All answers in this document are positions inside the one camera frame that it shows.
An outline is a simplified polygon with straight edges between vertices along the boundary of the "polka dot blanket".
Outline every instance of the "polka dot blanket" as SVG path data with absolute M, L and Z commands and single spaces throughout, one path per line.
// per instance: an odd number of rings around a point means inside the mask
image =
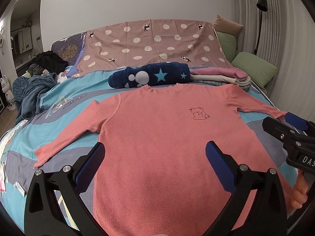
M 209 22 L 151 19 L 89 30 L 79 75 L 159 62 L 232 68 Z

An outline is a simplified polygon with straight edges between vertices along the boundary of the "black floor lamp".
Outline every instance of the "black floor lamp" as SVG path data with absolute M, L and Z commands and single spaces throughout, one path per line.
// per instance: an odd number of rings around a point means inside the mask
M 262 12 L 268 11 L 267 0 L 258 0 L 256 6 L 260 10 L 260 18 L 259 18 L 259 34 L 258 34 L 256 48 L 254 49 L 254 55 L 257 55 L 257 49 L 258 49 L 258 45 L 259 45 L 259 39 L 260 39 L 260 33 L 261 33 L 261 24 L 262 24 Z

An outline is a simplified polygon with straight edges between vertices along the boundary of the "lamp shade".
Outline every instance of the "lamp shade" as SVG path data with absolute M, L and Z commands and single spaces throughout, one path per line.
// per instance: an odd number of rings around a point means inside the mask
M 258 0 L 256 4 L 257 8 L 260 9 L 261 11 L 268 11 L 268 3 L 267 0 Z

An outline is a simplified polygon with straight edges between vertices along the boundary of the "shirt sleeve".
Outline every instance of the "shirt sleeve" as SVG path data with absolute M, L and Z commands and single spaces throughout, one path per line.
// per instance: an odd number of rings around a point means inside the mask
M 208 92 L 210 95 L 214 94 L 214 98 L 217 101 L 223 103 L 226 107 L 234 110 L 235 112 L 237 112 L 237 110 L 241 112 L 262 112 L 275 119 L 287 113 L 284 111 L 279 111 L 278 109 L 252 97 L 237 85 L 227 84 L 218 88 L 220 88 L 220 91 L 218 92 Z
M 89 106 L 81 112 L 57 138 L 49 144 L 35 150 L 37 162 L 34 168 L 38 168 L 45 162 L 72 143 L 86 131 L 100 132 L 102 126 L 114 116 L 121 101 L 120 94 L 114 95 L 102 102 L 92 101 Z

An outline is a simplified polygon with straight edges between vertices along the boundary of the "human hand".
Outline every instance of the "human hand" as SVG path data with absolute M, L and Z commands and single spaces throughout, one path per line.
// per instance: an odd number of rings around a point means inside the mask
M 293 187 L 293 197 L 291 200 L 292 207 L 300 209 L 302 205 L 308 200 L 307 191 L 308 184 L 304 178 L 304 172 L 299 169 L 296 184 Z

